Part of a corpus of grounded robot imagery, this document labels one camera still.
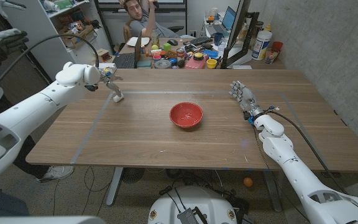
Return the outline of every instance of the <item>dark hair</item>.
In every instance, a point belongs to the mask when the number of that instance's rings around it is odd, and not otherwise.
[[[133,0],[125,0],[125,3],[124,3],[124,9],[125,9],[126,11],[128,11],[127,2],[129,2],[129,1],[133,1]]]

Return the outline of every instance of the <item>red bowl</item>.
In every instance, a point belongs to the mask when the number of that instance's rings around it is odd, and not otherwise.
[[[201,121],[203,110],[194,103],[178,103],[169,112],[169,117],[175,125],[181,128],[190,128]]]

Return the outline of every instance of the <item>yellow cup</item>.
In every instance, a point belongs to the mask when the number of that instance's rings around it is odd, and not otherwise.
[[[214,69],[215,68],[215,66],[216,66],[216,60],[215,59],[208,59],[207,61],[206,61],[206,66],[208,67],[208,68],[212,68],[212,69]]]

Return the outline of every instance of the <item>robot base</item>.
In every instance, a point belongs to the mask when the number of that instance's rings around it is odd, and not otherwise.
[[[198,207],[208,224],[237,223],[231,204],[213,190],[197,186],[183,186],[177,187],[177,191],[178,193],[174,189],[168,194],[177,203],[181,212],[185,211],[183,206],[186,209]],[[178,209],[172,199],[165,194],[154,202],[150,209],[148,224],[181,224],[178,218]],[[195,218],[198,223],[203,223],[197,215]]]

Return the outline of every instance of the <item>laptop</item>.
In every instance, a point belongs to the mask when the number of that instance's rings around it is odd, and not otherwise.
[[[137,38],[135,44],[135,53],[119,54],[114,58],[112,62],[116,64],[117,68],[136,68],[137,62],[140,59],[141,47],[142,33],[140,33]]]
[[[236,12],[229,6],[227,7],[222,24],[208,25],[206,26],[206,29],[208,30],[210,35],[213,35],[217,32],[223,34],[224,31],[226,31],[226,28],[232,29],[235,18],[236,18]]]

